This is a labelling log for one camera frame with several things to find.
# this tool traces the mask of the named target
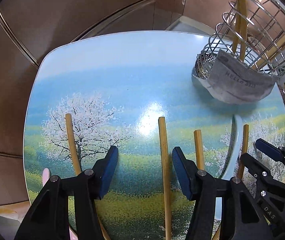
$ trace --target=pink object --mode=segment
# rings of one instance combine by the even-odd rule
[[[42,175],[42,182],[43,186],[47,183],[50,178],[50,170],[48,168],[44,168],[43,175]],[[78,240],[77,235],[69,228],[70,233],[70,240]]]

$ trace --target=brown wall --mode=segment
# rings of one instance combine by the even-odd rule
[[[36,74],[0,26],[0,152],[22,155],[26,109]]]
[[[22,159],[0,157],[0,205],[28,200]]]
[[[142,8],[128,13],[124,17],[120,17],[111,25],[103,29],[98,35],[119,32],[152,30],[154,24],[154,11],[155,3],[145,5]]]
[[[164,30],[182,16],[184,3],[184,0],[156,0],[154,30]]]
[[[138,0],[3,0],[10,28],[41,62],[89,26]]]
[[[229,1],[236,0],[187,0],[183,15],[215,29],[218,23],[223,22],[221,15],[231,9]],[[248,10],[254,8],[252,2],[247,2],[247,4]],[[266,4],[265,8],[270,13],[275,13],[276,7],[271,2]],[[280,12],[276,19],[285,29],[285,14]]]
[[[262,0],[261,3],[264,3],[264,8],[271,14],[271,15],[276,15],[278,12],[279,8],[272,3],[272,1],[267,1],[267,0]],[[252,2],[247,3],[247,9],[249,13],[252,14],[252,12],[256,11],[257,5],[255,5]],[[254,24],[256,25],[261,25],[262,27],[266,27],[268,22],[270,21],[270,17],[264,13],[262,10],[260,10],[257,14],[257,17],[254,18],[255,20],[253,21]],[[278,23],[281,25],[281,27],[285,30],[285,14],[283,12],[279,12],[275,19],[278,21]],[[274,24],[273,27],[268,31],[269,35],[274,39],[276,36],[281,32],[281,27],[278,24]],[[263,42],[264,46],[269,46],[270,42]]]

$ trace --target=white blossom tree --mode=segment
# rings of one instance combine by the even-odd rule
[[[109,126],[109,121],[116,119],[116,113],[123,111],[123,108],[108,108],[108,105],[100,95],[86,98],[77,93],[71,98],[62,98],[55,109],[48,110],[48,119],[43,122],[43,146],[48,156],[71,160],[65,119],[67,113],[72,116],[80,167],[84,158],[105,154],[111,145],[120,147],[130,138],[130,126]]]
[[[274,179],[284,182],[285,166],[281,162],[275,162],[256,149],[255,142],[257,139],[262,138],[276,147],[285,146],[285,132],[283,130],[278,131],[278,128],[272,122],[272,116],[262,118],[258,114],[258,116],[251,118],[251,122],[253,125],[249,130],[248,153],[270,169]]]
[[[213,162],[218,166],[218,169],[216,171],[216,174],[213,174],[215,177],[220,177],[222,175],[223,170],[226,168],[226,165],[228,164],[226,157],[228,156],[228,151],[232,150],[233,145],[233,137],[231,136],[231,132],[228,132],[228,127],[226,126],[225,129],[226,133],[220,135],[219,141],[225,145],[225,148],[223,149],[214,149],[213,147],[211,149],[208,149],[205,145],[204,152],[211,152],[209,155],[210,161],[205,162],[205,166],[213,166]]]

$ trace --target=wooden chopstick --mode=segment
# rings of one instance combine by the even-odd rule
[[[161,164],[163,171],[164,182],[164,216],[165,216],[165,230],[166,240],[171,239],[171,207],[170,207],[170,164],[168,155],[168,141],[165,118],[159,117],[159,137],[161,150]]]
[[[241,154],[248,152],[248,139],[249,139],[249,125],[244,125],[244,133],[243,133],[243,145],[241,149]],[[244,164],[240,163],[237,177],[242,179],[244,176]],[[213,238],[211,240],[217,240],[220,235],[220,226],[218,227],[216,233],[214,234]]]
[[[285,49],[285,35],[283,35],[280,38],[280,40],[276,43],[276,45],[280,50]],[[266,55],[263,55],[262,58],[257,61],[257,64],[256,64],[257,69],[259,70],[263,68],[265,65],[267,65],[265,60],[270,61],[274,59],[278,54],[279,54],[279,50],[275,46],[273,46],[270,50],[266,52]]]
[[[77,155],[75,135],[74,135],[74,129],[72,127],[71,114],[66,114],[65,118],[66,118],[67,137],[68,137],[68,143],[69,143],[72,165],[74,167],[76,175],[79,175],[81,173],[81,167],[80,167],[80,163],[79,163],[79,159],[78,159],[78,155]],[[98,217],[98,221],[100,224],[102,235],[105,238],[105,240],[111,240],[106,229],[104,228],[103,224],[101,223],[99,217]]]
[[[237,10],[243,16],[247,17],[247,5],[246,0],[237,0]],[[240,59],[243,61],[246,53],[246,43],[247,41],[247,20],[241,17],[238,13],[236,15],[236,25],[235,31],[241,34],[241,37],[244,41],[240,41]],[[238,36],[235,35],[232,42],[232,52],[236,54],[237,46],[238,46]]]
[[[202,144],[201,130],[194,131],[197,168],[204,170],[204,148]]]
[[[241,154],[248,152],[248,140],[249,140],[249,125],[244,125],[244,133],[243,133],[243,145],[241,149]],[[244,176],[244,164],[240,162],[237,177],[242,179]]]
[[[247,17],[247,5],[246,0],[239,0],[239,8],[240,13]],[[244,39],[244,41],[240,42],[240,59],[244,61],[245,53],[246,53],[246,43],[247,41],[247,20],[243,17],[240,17],[240,31],[241,31],[241,37]]]
[[[237,11],[240,12],[239,1],[240,1],[240,0],[237,0]],[[237,13],[237,14],[236,14],[235,32],[237,32],[237,33],[239,33],[239,34],[240,34],[240,21],[241,21],[241,20],[240,20],[240,15]],[[233,54],[236,54],[238,43],[239,43],[239,38],[238,38],[238,36],[235,34],[234,37],[233,37],[232,46],[231,46],[231,50],[232,50]]]

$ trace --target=gray cloth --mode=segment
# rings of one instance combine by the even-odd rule
[[[252,103],[265,98],[279,79],[245,67],[222,50],[218,52],[208,79],[196,78],[214,98],[230,104]]]

